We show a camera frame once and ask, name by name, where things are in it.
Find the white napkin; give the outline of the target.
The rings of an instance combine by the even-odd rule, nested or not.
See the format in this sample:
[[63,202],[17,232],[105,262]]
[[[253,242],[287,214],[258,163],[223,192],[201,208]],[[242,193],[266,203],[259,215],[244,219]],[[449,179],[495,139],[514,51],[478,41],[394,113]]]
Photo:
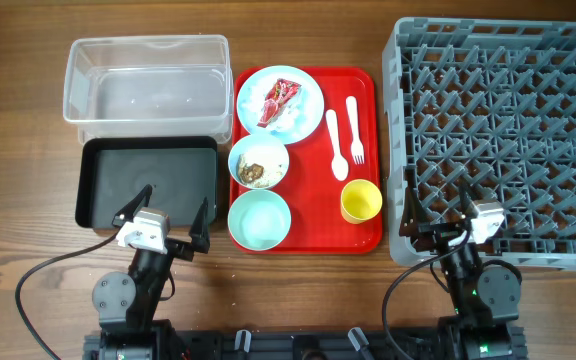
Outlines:
[[275,121],[266,128],[257,125],[263,113],[264,99],[276,80],[272,83],[267,82],[252,86],[249,95],[244,98],[241,104],[243,110],[241,116],[241,120],[243,121],[242,125],[251,133],[284,133],[292,130],[296,126],[297,118],[301,113],[300,106],[302,98],[305,94],[305,87],[300,83],[301,90],[299,94],[285,105],[283,111]]

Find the light blue plate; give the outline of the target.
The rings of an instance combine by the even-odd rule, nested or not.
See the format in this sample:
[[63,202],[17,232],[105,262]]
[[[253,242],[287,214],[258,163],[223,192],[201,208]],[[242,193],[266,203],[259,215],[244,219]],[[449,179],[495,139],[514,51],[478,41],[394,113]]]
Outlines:
[[[241,120],[243,113],[241,104],[244,98],[249,95],[252,86],[267,82],[272,83],[278,78],[296,81],[305,87],[305,94],[300,106],[301,113],[297,118],[296,126],[284,133],[249,132],[244,128]],[[324,97],[319,84],[304,70],[292,66],[275,65],[256,70],[243,81],[237,94],[236,111],[239,122],[249,134],[273,135],[288,145],[304,140],[319,126],[324,113]]]

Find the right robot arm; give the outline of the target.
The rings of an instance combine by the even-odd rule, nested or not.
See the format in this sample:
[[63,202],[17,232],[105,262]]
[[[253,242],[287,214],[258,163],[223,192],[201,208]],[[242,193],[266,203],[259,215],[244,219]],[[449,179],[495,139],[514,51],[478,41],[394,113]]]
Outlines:
[[438,320],[431,340],[433,359],[522,359],[522,332],[511,326],[519,317],[522,275],[502,260],[484,261],[477,246],[495,235],[505,220],[497,200],[480,199],[459,186],[461,217],[434,223],[415,190],[407,187],[399,234],[431,246],[445,278],[455,314]]

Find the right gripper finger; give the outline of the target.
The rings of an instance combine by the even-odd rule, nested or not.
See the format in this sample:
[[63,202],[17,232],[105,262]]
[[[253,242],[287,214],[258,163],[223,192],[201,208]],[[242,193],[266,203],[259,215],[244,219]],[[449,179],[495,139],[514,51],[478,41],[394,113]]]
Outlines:
[[478,200],[478,195],[474,192],[472,187],[467,182],[460,182],[458,185],[459,190],[459,204],[460,212],[463,219],[473,219],[477,217],[476,207],[474,202]]
[[417,193],[412,187],[405,191],[404,209],[402,213],[400,235],[421,235],[430,232],[430,220],[422,207]]

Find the mint green bowl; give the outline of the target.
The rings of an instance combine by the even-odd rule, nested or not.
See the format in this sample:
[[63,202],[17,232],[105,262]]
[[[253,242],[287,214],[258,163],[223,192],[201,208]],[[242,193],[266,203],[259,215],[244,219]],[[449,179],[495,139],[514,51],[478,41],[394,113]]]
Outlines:
[[269,190],[250,190],[231,205],[227,225],[233,240],[246,250],[261,252],[287,237],[292,214],[285,200]]

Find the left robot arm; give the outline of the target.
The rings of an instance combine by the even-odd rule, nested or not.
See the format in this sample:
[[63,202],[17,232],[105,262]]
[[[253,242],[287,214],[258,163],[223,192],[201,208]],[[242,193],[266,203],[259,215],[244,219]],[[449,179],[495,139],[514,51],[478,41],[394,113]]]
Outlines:
[[135,250],[125,273],[110,272],[94,286],[92,302],[99,314],[100,335],[84,342],[85,359],[189,359],[185,345],[168,320],[154,319],[173,284],[174,260],[192,261],[210,249],[208,200],[203,199],[191,225],[189,242],[169,236],[169,216],[149,206],[153,187],[144,188],[115,213],[112,225],[121,247]]

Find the light blue food bowl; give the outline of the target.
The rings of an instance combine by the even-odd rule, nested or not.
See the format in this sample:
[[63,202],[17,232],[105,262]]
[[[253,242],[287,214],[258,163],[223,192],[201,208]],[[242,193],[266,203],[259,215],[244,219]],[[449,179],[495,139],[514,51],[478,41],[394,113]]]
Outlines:
[[[264,167],[263,176],[254,183],[244,184],[239,179],[237,164],[241,155]],[[271,189],[278,185],[287,174],[289,163],[289,154],[284,144],[278,138],[266,134],[247,135],[239,139],[228,156],[228,168],[233,180],[252,190]]]

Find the red snack wrapper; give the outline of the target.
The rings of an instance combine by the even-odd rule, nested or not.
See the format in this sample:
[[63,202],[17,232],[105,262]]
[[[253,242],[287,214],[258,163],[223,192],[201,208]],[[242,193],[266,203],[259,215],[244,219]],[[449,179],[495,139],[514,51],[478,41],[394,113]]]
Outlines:
[[263,113],[257,125],[266,128],[275,121],[285,105],[298,95],[300,90],[301,85],[297,82],[283,78],[277,79],[264,99]]

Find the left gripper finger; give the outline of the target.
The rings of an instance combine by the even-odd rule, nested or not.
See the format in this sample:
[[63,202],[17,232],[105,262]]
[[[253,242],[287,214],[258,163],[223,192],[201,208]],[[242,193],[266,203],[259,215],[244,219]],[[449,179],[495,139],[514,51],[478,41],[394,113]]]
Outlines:
[[208,253],[210,249],[208,199],[204,198],[189,230],[191,246],[195,252]]
[[114,227],[122,227],[126,222],[132,222],[136,214],[143,208],[147,207],[152,196],[153,187],[147,184],[143,189],[113,217],[112,225]]

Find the brown food scraps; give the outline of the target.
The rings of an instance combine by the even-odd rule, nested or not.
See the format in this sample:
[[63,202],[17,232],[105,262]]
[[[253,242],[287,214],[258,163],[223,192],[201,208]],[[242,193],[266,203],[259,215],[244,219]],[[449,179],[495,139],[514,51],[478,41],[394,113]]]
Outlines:
[[241,155],[237,164],[239,179],[244,184],[254,183],[264,174],[264,167],[258,163],[250,162],[245,155]]

